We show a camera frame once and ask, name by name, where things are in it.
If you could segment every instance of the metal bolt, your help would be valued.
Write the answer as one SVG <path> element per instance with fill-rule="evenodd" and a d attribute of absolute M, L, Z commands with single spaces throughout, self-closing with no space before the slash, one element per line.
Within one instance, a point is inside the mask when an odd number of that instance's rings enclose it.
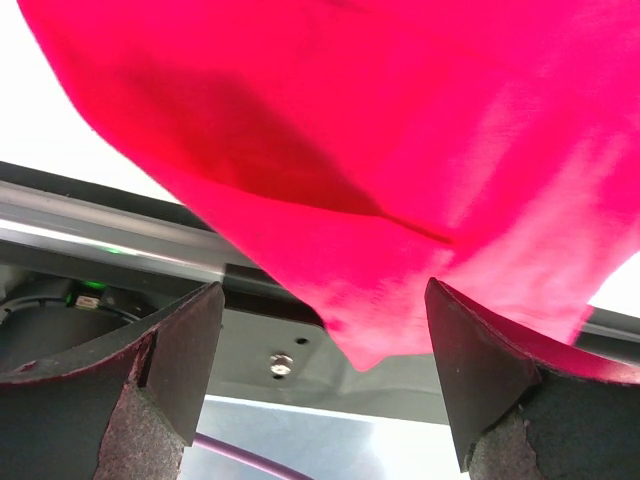
<path fill-rule="evenodd" d="M 283 377 L 289 375 L 292 365 L 293 359 L 284 353 L 271 356 L 271 373 L 274 375 L 282 375 Z"/>

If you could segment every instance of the pink fabric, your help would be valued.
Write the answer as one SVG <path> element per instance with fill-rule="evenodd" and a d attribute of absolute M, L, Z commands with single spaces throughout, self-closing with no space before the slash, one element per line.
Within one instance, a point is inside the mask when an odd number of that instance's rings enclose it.
<path fill-rule="evenodd" d="M 640 249 L 635 2 L 20 5 L 93 128 L 359 369 L 430 351 L 431 276 L 571 342 Z"/>

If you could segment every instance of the purple cable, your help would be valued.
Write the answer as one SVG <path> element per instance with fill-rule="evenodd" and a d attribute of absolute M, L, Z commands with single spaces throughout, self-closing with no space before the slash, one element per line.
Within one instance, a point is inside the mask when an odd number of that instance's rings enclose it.
<path fill-rule="evenodd" d="M 201 433 L 196 433 L 196 437 L 193 440 L 193 445 L 197 445 L 198 447 L 207 449 L 210 452 L 215 452 L 227 458 L 236 460 L 240 463 L 244 463 L 245 465 L 249 465 L 250 467 L 256 468 L 258 470 L 262 470 L 263 472 L 270 473 L 274 477 L 280 478 L 281 480 L 313 480 L 311 477 L 307 477 L 300 472 L 291 470 L 284 465 L 272 462 L 271 460 L 261 457 L 260 455 L 247 452 L 246 450 L 234 447 L 233 445 L 221 442 L 220 440 L 207 437 L 206 435 L 202 435 Z"/>

